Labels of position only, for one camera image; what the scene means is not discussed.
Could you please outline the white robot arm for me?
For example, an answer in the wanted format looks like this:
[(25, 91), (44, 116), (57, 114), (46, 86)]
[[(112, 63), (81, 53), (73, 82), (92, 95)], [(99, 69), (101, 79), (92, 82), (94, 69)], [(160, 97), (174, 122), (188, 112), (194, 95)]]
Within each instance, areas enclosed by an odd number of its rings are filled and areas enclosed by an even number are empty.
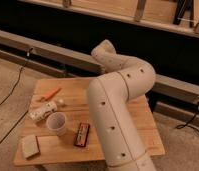
[(140, 58), (118, 54), (108, 40), (91, 56), (107, 70), (90, 82), (87, 100), (108, 170), (156, 171), (126, 106), (152, 89), (154, 68)]

